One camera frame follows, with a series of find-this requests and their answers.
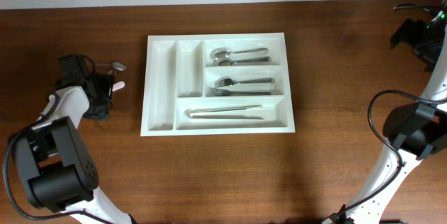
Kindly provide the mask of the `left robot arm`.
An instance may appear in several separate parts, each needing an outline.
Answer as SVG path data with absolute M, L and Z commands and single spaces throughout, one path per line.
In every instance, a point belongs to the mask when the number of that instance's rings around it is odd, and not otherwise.
M 80 223 L 134 223 L 99 187 L 96 165 L 78 132 L 78 126 L 97 95 L 110 100 L 115 78 L 95 74 L 68 82 L 59 80 L 38 120 L 8 141 L 3 159 L 3 183 L 10 203 L 23 217 L 46 221 L 71 216 Z M 48 209 L 33 216 L 16 202 L 10 189 L 8 162 L 13 160 L 29 203 Z

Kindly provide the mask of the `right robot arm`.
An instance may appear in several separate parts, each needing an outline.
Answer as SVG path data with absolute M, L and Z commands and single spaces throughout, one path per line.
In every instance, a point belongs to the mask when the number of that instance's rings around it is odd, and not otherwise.
M 427 65 L 431 77 L 423 93 L 388 115 L 383 130 L 373 134 L 383 143 L 380 156 L 358 194 L 324 223 L 380 223 L 389 202 L 409 173 L 422 160 L 446 148 L 446 2 L 421 5 L 432 20 L 407 19 L 390 39 L 392 47 L 405 42 Z

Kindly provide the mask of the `metal fork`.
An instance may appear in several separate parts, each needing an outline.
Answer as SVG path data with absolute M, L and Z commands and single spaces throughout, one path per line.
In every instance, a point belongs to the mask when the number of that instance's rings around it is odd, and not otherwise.
M 269 91 L 230 91 L 227 89 L 209 88 L 207 96 L 269 96 Z
M 218 79 L 217 81 L 215 81 L 214 87 L 220 88 L 220 87 L 234 86 L 236 84 L 262 84 L 262 83 L 273 84 L 273 83 L 275 83 L 275 79 L 272 77 L 267 77 L 267 78 L 261 78 L 261 79 L 237 81 L 237 80 L 234 80 L 229 77 L 224 77 L 224 78 L 221 78 L 221 79 Z

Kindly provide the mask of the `metal tongs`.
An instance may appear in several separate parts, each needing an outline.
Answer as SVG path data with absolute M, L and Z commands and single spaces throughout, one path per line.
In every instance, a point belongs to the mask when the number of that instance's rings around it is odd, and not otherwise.
M 187 109 L 185 115 L 190 119 L 240 119 L 240 120 L 264 120 L 262 116 L 245 114 L 228 114 L 228 112 L 261 109 L 262 105 L 245 105 L 236 107 L 218 107 L 205 109 Z

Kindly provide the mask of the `white plastic cutlery tray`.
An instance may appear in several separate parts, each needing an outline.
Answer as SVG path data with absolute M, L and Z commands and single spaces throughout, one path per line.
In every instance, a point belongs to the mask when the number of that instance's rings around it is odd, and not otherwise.
M 148 36 L 140 134 L 295 130 L 283 33 Z

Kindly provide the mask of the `large metal spoon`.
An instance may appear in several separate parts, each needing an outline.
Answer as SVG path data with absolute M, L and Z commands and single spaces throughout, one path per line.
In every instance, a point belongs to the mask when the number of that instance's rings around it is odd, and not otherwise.
M 265 54 L 265 53 L 269 52 L 269 49 L 266 47 L 261 47 L 261 48 L 254 48 L 254 49 L 248 49 L 248 50 L 232 50 L 228 47 L 220 47 L 220 48 L 214 49 L 210 52 L 210 58 L 212 60 L 219 60 L 219 59 L 228 58 L 232 54 L 244 54 L 244 53 L 252 53 L 252 52 Z
M 271 62 L 271 57 L 258 57 L 250 59 L 237 59 L 232 60 L 231 58 L 218 59 L 213 61 L 213 66 L 240 66 L 240 65 L 256 65 Z

